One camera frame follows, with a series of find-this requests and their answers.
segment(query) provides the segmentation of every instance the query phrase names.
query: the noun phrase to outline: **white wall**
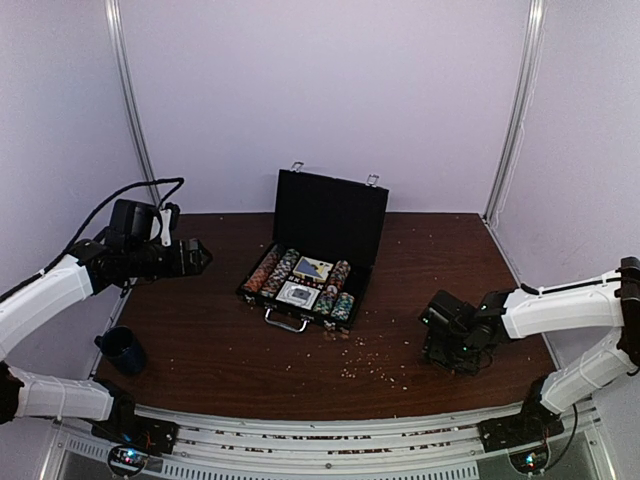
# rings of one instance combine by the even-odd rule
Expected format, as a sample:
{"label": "white wall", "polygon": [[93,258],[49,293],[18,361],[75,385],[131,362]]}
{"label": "white wall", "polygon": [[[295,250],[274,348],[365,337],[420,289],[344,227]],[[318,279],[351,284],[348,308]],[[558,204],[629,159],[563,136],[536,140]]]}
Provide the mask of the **white wall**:
{"label": "white wall", "polygon": [[528,0],[122,2],[158,175],[189,212],[272,211],[276,172],[364,181],[390,210],[480,212]]}
{"label": "white wall", "polygon": [[[140,180],[104,2],[0,1],[0,291],[62,250],[91,209]],[[101,216],[89,233],[108,220]],[[76,305],[7,362],[86,378],[117,291]],[[0,426],[2,478],[33,478],[48,423]]]}
{"label": "white wall", "polygon": [[[533,285],[640,256],[640,3],[553,0],[533,103],[498,237]],[[550,335],[563,364],[602,330]],[[640,380],[596,396],[628,480],[640,451]]]}

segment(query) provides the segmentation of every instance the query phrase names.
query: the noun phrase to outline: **brown tabletop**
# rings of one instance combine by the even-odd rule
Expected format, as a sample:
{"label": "brown tabletop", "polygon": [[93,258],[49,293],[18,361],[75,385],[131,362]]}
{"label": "brown tabletop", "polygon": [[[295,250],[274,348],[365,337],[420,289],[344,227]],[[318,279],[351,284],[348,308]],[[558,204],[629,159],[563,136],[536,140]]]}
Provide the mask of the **brown tabletop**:
{"label": "brown tabletop", "polygon": [[540,336],[496,350],[490,368],[453,376],[425,364],[418,318],[438,289],[477,304],[514,281],[477,215],[387,214],[366,298],[348,337],[265,324],[234,291],[271,241],[271,214],[184,215],[175,238],[214,255],[200,277],[134,290],[119,324],[149,357],[135,378],[103,361],[98,377],[139,404],[278,420],[361,420],[448,413],[522,400],[553,370]]}

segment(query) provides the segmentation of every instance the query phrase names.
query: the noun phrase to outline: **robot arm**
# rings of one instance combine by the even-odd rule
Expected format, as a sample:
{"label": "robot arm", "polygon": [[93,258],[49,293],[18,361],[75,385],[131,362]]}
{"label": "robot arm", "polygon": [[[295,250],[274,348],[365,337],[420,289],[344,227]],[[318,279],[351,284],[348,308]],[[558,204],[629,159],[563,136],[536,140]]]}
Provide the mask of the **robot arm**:
{"label": "robot arm", "polygon": [[202,273],[211,262],[202,244],[171,240],[178,214],[173,204],[158,210],[118,200],[109,226],[97,239],[75,243],[55,267],[0,302],[0,424],[22,416],[77,417],[103,422],[100,428],[116,439],[133,438],[127,430],[135,428],[135,404],[125,392],[106,382],[29,373],[4,360],[56,314],[110,285],[128,288],[132,278]]}
{"label": "robot arm", "polygon": [[[523,285],[491,292],[478,308],[440,291],[422,321],[429,325],[424,345],[427,361],[472,375],[487,364],[501,343],[541,332],[611,327],[601,342],[571,365],[534,382],[516,418],[501,420],[499,426],[510,428],[511,433],[519,430],[520,439],[532,440],[539,436],[541,424],[552,424],[578,400],[638,370],[640,260],[624,258],[618,270],[582,282],[539,289]],[[496,425],[488,421],[481,430],[484,428],[489,438]],[[485,441],[486,450],[504,447],[503,443]]]}

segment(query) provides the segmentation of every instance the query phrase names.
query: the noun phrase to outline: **stack of poker chips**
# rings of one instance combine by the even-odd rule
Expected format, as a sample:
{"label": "stack of poker chips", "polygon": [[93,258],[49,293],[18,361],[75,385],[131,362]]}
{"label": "stack of poker chips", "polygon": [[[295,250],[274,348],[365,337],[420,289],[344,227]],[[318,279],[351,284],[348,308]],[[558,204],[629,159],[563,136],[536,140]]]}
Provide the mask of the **stack of poker chips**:
{"label": "stack of poker chips", "polygon": [[276,268],[276,265],[282,258],[282,254],[284,253],[284,247],[282,245],[274,245],[271,251],[267,254],[266,257],[260,262],[258,268],[256,268],[251,278],[247,280],[247,282],[242,286],[245,290],[249,292],[256,293],[264,282],[267,281],[273,269]]}
{"label": "stack of poker chips", "polygon": [[342,287],[344,287],[344,282],[347,280],[350,271],[351,266],[348,262],[340,260],[336,263],[324,290],[313,307],[314,312],[321,313],[322,315],[329,315],[331,313],[331,309],[334,303],[336,303],[338,294],[340,290],[342,290]]}
{"label": "stack of poker chips", "polygon": [[287,250],[287,253],[284,254],[284,257],[282,257],[282,260],[280,260],[276,269],[271,273],[271,275],[269,275],[269,278],[264,285],[262,285],[260,295],[267,298],[275,297],[284,282],[287,280],[287,277],[293,270],[293,267],[296,266],[298,258],[300,258],[300,254],[296,250],[293,248]]}
{"label": "stack of poker chips", "polygon": [[331,311],[331,317],[336,320],[346,322],[349,319],[349,313],[353,308],[354,298],[346,292],[342,292],[336,301],[336,306]]}

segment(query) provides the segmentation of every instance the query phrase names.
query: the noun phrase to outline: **blue mug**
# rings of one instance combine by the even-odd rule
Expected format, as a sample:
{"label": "blue mug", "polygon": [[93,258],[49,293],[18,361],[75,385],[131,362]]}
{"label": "blue mug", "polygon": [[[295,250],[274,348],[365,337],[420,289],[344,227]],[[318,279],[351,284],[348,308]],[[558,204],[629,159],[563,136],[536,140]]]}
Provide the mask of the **blue mug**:
{"label": "blue mug", "polygon": [[96,337],[93,343],[123,375],[137,375],[147,365],[147,354],[130,328],[113,327]]}

